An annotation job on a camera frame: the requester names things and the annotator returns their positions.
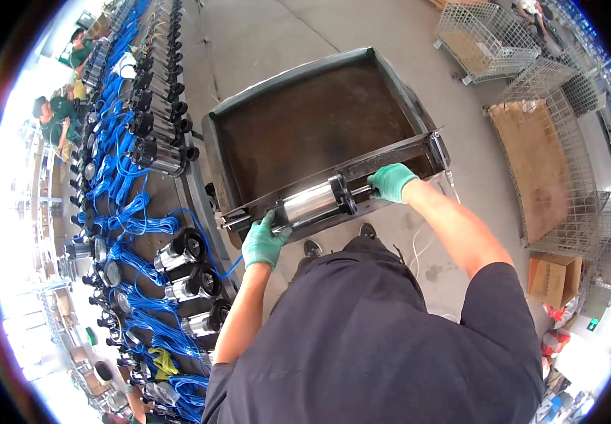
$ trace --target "wire mesh cage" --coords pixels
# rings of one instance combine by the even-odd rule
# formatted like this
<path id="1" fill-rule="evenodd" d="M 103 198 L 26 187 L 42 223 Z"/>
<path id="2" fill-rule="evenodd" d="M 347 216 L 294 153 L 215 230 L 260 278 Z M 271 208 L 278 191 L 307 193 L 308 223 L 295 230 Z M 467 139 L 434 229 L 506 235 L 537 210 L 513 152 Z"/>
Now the wire mesh cage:
<path id="1" fill-rule="evenodd" d="M 598 191 L 585 140 L 561 86 L 578 70 L 538 58 L 487 108 L 533 250 L 597 258 L 611 232 L 611 192 Z"/>
<path id="2" fill-rule="evenodd" d="M 609 293 L 605 306 L 611 304 L 611 237 L 600 241 L 600 251 L 596 259 L 583 260 L 579 292 L 586 299 Z"/>
<path id="3" fill-rule="evenodd" d="M 606 92 L 604 79 L 583 48 L 573 46 L 565 49 L 559 61 L 578 71 L 577 75 L 562 85 L 574 115 L 580 117 L 603 107 L 605 100 L 600 101 L 600 95 Z"/>
<path id="4" fill-rule="evenodd" d="M 449 1 L 437 24 L 435 47 L 446 46 L 479 83 L 517 75 L 540 55 L 529 33 L 503 7 L 483 1 Z"/>

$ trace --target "green shirt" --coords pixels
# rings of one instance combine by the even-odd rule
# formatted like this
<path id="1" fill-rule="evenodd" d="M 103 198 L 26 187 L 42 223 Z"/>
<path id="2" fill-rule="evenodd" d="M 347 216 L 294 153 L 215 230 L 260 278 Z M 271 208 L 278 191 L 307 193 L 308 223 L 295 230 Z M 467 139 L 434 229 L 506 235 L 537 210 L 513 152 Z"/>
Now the green shirt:
<path id="1" fill-rule="evenodd" d="M 60 135 L 63 133 L 63 120 L 70 118 L 70 128 L 67 129 L 65 138 L 69 141 L 77 140 L 80 135 L 77 129 L 80 127 L 80 119 L 75 111 L 75 105 L 65 97 L 57 96 L 49 100 L 53 116 L 47 123 L 41 124 L 41 136 L 51 143 L 53 147 L 60 144 Z"/>
<path id="2" fill-rule="evenodd" d="M 94 45 L 92 44 L 92 41 L 93 38 L 84 37 L 84 40 L 81 42 L 84 47 L 80 49 L 72 49 L 69 58 L 72 69 L 77 69 L 82 63 L 84 63 L 84 60 L 89 57 L 89 54 L 93 52 Z"/>
<path id="3" fill-rule="evenodd" d="M 131 414 L 131 417 L 128 417 L 126 420 L 129 424 L 141 424 L 139 420 L 134 418 L 133 414 Z M 170 424 L 170 421 L 156 415 L 145 414 L 145 424 Z"/>

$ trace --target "black t-shirt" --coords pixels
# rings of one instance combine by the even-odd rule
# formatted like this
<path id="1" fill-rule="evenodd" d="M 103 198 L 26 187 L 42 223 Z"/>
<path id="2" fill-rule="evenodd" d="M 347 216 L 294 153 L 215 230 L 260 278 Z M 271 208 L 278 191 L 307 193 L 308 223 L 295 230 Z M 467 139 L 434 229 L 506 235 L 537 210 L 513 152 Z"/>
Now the black t-shirt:
<path id="1" fill-rule="evenodd" d="M 426 312 L 405 266 L 317 259 L 234 364 L 216 364 L 202 423 L 524 423 L 541 353 L 513 267 L 470 282 L 461 323 Z"/>

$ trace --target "person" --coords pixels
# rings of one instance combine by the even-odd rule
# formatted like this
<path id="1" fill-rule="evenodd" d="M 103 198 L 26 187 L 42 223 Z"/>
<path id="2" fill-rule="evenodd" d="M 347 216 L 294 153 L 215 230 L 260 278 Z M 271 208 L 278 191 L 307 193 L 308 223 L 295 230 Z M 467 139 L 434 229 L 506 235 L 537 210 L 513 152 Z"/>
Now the person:
<path id="1" fill-rule="evenodd" d="M 91 58 L 97 41 L 85 37 L 84 30 L 78 28 L 72 33 L 70 42 L 72 42 L 72 52 L 70 52 L 69 57 L 70 66 L 75 70 L 76 75 L 81 76 L 84 66 L 86 66 L 86 63 Z"/>
<path id="2" fill-rule="evenodd" d="M 470 210 L 407 166 L 369 177 L 408 203 L 470 278 L 460 323 L 426 311 L 409 268 L 369 224 L 341 252 L 304 244 L 265 325 L 263 295 L 290 235 L 268 212 L 242 245 L 246 272 L 218 335 L 202 423 L 524 423 L 541 352 L 508 253 Z"/>
<path id="3" fill-rule="evenodd" d="M 527 17 L 536 26 L 540 36 L 548 36 L 544 23 L 544 11 L 550 11 L 547 7 L 542 7 L 536 0 L 513 0 L 511 7 L 516 8 L 522 16 Z"/>
<path id="4" fill-rule="evenodd" d="M 80 138 L 77 133 L 80 120 L 72 100 L 74 94 L 68 90 L 66 96 L 56 96 L 51 100 L 38 97 L 32 107 L 32 116 L 39 120 L 41 136 L 60 150 L 67 142 L 76 142 Z"/>
<path id="5" fill-rule="evenodd" d="M 118 368 L 124 381 L 128 381 L 130 378 L 129 368 L 124 366 Z M 166 418 L 149 413 L 151 407 L 140 400 L 142 392 L 137 386 L 127 384 L 124 392 L 126 400 L 129 402 L 129 408 L 133 413 L 129 417 L 121 418 L 113 412 L 106 412 L 101 417 L 103 424 L 170 424 L 170 421 Z"/>

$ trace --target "white cable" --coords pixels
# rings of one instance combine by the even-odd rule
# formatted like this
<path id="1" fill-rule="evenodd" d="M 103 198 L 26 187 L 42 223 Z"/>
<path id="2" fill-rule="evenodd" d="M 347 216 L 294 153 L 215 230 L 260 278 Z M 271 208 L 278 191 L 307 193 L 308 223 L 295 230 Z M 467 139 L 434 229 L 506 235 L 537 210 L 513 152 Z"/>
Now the white cable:
<path id="1" fill-rule="evenodd" d="M 461 199 L 459 198 L 459 193 L 456 192 L 456 187 L 454 187 L 453 178 L 451 178 L 451 171 L 449 173 L 447 173 L 447 171 L 442 171 L 440 174 L 445 175 L 447 181 L 449 182 L 449 186 L 454 191 L 454 195 L 456 196 L 456 200 L 459 202 L 459 205 L 460 205 L 461 204 Z M 428 184 L 432 184 L 433 180 L 435 178 L 437 178 L 437 175 L 439 175 L 439 174 L 433 175 L 426 182 Z M 421 230 L 423 229 L 423 227 L 425 226 L 426 223 L 427 222 L 424 222 L 423 224 L 421 224 L 421 226 L 419 227 L 419 231 L 416 231 L 416 233 L 414 234 L 414 237 L 411 239 L 411 247 L 414 250 L 414 260 L 412 260 L 411 263 L 409 264 L 409 272 L 411 272 L 411 267 L 414 265 L 414 262 L 416 262 L 416 273 L 414 274 L 414 277 L 416 277 L 416 279 L 419 279 L 419 270 L 421 269 L 421 264 L 419 262 L 419 256 L 423 252 L 425 252 L 426 249 L 428 249 L 430 247 L 432 242 L 435 241 L 435 237 L 431 238 L 430 241 L 428 242 L 428 244 L 425 246 L 425 248 L 423 248 L 420 252 L 416 253 L 416 236 L 418 236 L 418 234 L 421 232 Z"/>
<path id="2" fill-rule="evenodd" d="M 458 318 L 456 318 L 455 315 L 451 315 L 450 313 L 446 313 L 445 315 L 440 315 L 440 317 L 445 318 L 445 319 L 449 319 L 449 321 L 458 323 Z"/>

